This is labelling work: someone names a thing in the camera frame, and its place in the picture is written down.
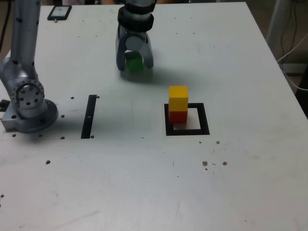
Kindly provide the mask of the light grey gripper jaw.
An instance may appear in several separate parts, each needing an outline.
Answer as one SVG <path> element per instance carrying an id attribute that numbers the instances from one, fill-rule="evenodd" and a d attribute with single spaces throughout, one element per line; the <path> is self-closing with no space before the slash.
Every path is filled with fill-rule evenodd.
<path id="1" fill-rule="evenodd" d="M 143 63 L 147 68 L 153 68 L 154 57 L 152 53 L 152 46 L 149 36 L 146 35 L 145 39 L 138 36 L 130 36 L 126 40 L 126 47 L 129 51 L 138 52 L 143 59 Z"/>

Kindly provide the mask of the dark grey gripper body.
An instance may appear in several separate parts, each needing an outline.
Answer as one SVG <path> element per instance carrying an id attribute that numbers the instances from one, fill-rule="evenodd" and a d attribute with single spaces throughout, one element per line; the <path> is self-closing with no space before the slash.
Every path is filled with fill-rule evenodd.
<path id="1" fill-rule="evenodd" d="M 146 39 L 148 36 L 147 32 L 136 32 L 136 31 L 128 30 L 122 25 L 118 26 L 117 33 L 118 33 L 118 38 L 122 38 L 125 35 L 129 35 L 129 36 L 140 37 L 141 39 Z"/>

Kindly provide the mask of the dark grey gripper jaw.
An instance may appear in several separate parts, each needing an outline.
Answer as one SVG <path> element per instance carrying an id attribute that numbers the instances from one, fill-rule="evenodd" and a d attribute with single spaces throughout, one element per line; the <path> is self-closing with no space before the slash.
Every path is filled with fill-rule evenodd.
<path id="1" fill-rule="evenodd" d="M 127 38 L 128 35 L 124 35 L 121 38 L 117 38 L 116 40 L 116 65 L 119 71 L 125 70 L 125 51 L 127 50 Z"/>

